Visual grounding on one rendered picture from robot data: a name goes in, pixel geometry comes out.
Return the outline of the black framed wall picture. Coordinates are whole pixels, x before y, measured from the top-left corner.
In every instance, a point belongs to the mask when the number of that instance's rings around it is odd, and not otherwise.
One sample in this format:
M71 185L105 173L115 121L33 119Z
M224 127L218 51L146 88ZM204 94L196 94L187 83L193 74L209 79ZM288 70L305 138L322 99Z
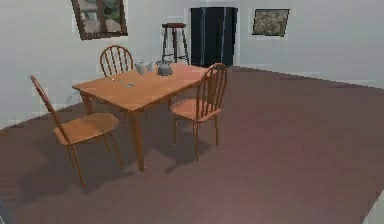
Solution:
M289 9L256 9L253 35L284 37Z

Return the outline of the grey kettle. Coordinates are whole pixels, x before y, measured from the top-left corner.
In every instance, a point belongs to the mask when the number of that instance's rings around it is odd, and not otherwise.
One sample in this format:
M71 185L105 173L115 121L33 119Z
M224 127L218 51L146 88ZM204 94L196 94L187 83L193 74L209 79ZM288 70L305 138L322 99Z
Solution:
M173 74L173 70L168 61L158 61L157 65L158 65L158 71L157 71L158 75L167 76L167 75Z

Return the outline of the orange wooden spindle chair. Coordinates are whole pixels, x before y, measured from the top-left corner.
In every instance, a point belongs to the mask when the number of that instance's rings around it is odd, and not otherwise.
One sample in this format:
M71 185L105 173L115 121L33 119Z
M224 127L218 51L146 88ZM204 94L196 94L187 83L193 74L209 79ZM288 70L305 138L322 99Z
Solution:
M174 127L181 119L192 122L192 134L195 137L195 160L199 160L199 127L210 119L214 120L215 144L218 144L218 115L222 109L228 81L227 67L222 63L211 65L196 85L196 95L170 106L174 115Z
M105 48L99 57L99 64L105 77L134 69L134 61L130 51L120 45L111 45Z
M44 102L45 107L54 119L54 133L56 138L60 144L66 148L68 161L72 170L77 170L83 188L86 188L86 184L75 148L77 144L101 137L104 140L106 151L110 152L107 138L107 136L110 136L117 155L117 162L120 167L123 167L121 153L113 135L113 131L119 125L119 121L115 116L110 113L95 113L82 116L67 123L62 123L37 78L34 75L31 75L30 79L40 98Z

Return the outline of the dark doorway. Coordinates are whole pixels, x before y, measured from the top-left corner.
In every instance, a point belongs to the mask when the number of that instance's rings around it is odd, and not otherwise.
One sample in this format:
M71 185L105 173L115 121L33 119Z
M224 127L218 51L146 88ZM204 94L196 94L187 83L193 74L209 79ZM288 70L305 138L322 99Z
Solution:
M233 65L237 12L235 7L191 8L191 64Z

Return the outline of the brown framed window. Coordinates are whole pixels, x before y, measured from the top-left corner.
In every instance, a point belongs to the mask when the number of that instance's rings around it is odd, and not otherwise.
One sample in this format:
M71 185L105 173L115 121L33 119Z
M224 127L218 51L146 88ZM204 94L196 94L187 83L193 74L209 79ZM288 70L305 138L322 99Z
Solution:
M124 0L71 0L81 40L127 36Z

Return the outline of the dark wooden bar stool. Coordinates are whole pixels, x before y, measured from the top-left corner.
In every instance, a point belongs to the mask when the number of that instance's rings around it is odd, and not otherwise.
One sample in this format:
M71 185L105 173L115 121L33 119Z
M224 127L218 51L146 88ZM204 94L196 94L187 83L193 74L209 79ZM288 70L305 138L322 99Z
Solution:
M163 47L162 47L162 60L165 60L166 57L172 56L174 58L175 63L177 63L179 59L183 59L187 62L187 64L190 64L187 39L186 39L186 35L185 35L186 24L185 23L164 23L162 25L162 28L164 30ZM171 34L172 34L173 52L171 54L166 53L167 40L168 40L168 30L171 30ZM183 46L184 46L184 54L183 55L178 54L178 30L181 31L181 35L182 35L182 41L183 41Z

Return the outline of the orange wooden dining table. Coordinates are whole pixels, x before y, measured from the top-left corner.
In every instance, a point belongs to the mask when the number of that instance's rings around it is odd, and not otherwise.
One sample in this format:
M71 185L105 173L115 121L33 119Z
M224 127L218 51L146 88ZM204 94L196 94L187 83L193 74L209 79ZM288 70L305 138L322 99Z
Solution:
M173 63L171 68L173 74L168 76L158 75L156 71L140 75L136 70L130 70L73 86L80 92L88 114L94 113L91 99L110 103L127 114L141 172L145 170L145 163L139 113L197 84L206 71L203 67L180 63ZM127 88L127 84L134 84L134 87Z

